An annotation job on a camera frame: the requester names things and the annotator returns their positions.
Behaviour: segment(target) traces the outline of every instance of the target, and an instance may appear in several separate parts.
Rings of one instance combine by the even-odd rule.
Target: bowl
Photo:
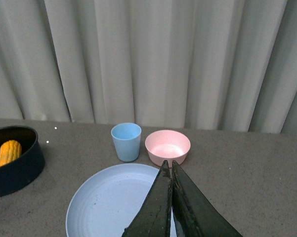
[[[0,147],[8,140],[21,144],[21,156],[0,166],[0,197],[16,192],[35,180],[45,166],[37,132],[26,126],[0,128]]]
[[[145,140],[145,146],[150,160],[162,166],[164,160],[172,167],[172,161],[182,164],[190,150],[190,140],[180,132],[159,130],[151,133]]]

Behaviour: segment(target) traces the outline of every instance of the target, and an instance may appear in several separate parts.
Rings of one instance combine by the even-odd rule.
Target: plate rim
[[[140,163],[123,163],[123,164],[116,164],[116,165],[112,165],[112,166],[109,166],[107,168],[104,168],[96,173],[94,173],[93,175],[91,175],[89,178],[87,178],[80,186],[79,188],[76,190],[75,194],[72,196],[71,200],[70,200],[70,203],[68,205],[68,208],[67,208],[67,211],[66,211],[66,220],[65,220],[65,227],[66,227],[66,236],[67,237],[70,237],[68,235],[68,215],[69,215],[69,209],[75,199],[75,196],[79,193],[79,191],[83,188],[83,186],[90,180],[92,179],[95,175],[99,175],[100,173],[103,173],[103,172],[106,172],[107,170],[110,170],[110,169],[115,169],[117,167],[120,167],[120,166],[138,166],[138,167],[147,167],[147,168],[150,168],[152,170],[155,170],[155,171],[159,171],[159,169],[153,167],[153,166],[150,166],[150,165],[147,165],[147,164],[140,164]]]

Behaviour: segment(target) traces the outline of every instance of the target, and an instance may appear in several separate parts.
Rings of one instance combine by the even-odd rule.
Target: dark blue bowl
[[[11,194],[35,180],[45,166],[45,159],[38,141],[37,132],[26,126],[0,128],[0,146],[16,140],[21,144],[21,156],[0,167],[0,197]]]

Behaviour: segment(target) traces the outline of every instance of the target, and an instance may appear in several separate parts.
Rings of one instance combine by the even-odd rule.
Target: bowl rim
[[[179,156],[175,156],[175,157],[162,157],[162,156],[157,156],[156,154],[154,154],[154,153],[151,151],[151,149],[149,149],[149,148],[147,147],[147,140],[150,139],[150,138],[152,137],[152,135],[155,135],[156,133],[165,132],[165,131],[167,131],[167,132],[170,131],[170,132],[178,133],[178,134],[180,134],[180,135],[181,135],[181,136],[188,142],[188,148],[187,148],[187,151],[184,152],[184,154],[179,155]],[[168,159],[178,159],[178,158],[181,158],[181,157],[186,156],[186,155],[188,154],[188,152],[189,152],[190,149],[191,149],[191,142],[190,142],[190,139],[189,139],[186,135],[184,135],[183,133],[181,133],[181,132],[179,132],[179,131],[171,130],[171,129],[162,129],[162,130],[154,131],[154,132],[150,133],[150,134],[146,137],[146,139],[145,139],[145,147],[146,147],[146,149],[147,149],[147,151],[148,151],[148,155],[149,155],[149,157],[150,157],[150,154],[152,154],[153,156],[155,156],[155,157],[157,157],[157,158],[160,158],[160,159],[167,159],[167,160],[168,160]]]
[[[30,130],[32,132],[34,132],[35,134],[35,140],[33,141],[32,145],[27,149],[26,152],[24,152],[18,159],[15,159],[13,161],[11,161],[10,163],[8,164],[5,164],[5,165],[2,165],[0,166],[0,170],[1,169],[5,169],[13,164],[15,164],[16,162],[20,161],[21,158],[23,158],[28,152],[29,150],[32,149],[32,147],[37,143],[38,139],[39,139],[39,135],[37,133],[37,131],[35,129],[33,129],[32,127],[29,127],[29,126],[23,126],[23,125],[10,125],[10,126],[5,126],[5,127],[0,127],[0,130],[9,130],[9,129],[13,129],[13,128],[24,128],[24,129],[27,129],[27,130]]]

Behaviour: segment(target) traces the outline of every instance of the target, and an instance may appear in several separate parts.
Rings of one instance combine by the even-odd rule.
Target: pink bowl
[[[145,140],[145,146],[150,160],[162,166],[164,160],[172,167],[172,161],[183,163],[191,144],[189,139],[180,132],[173,130],[159,130],[151,133]]]

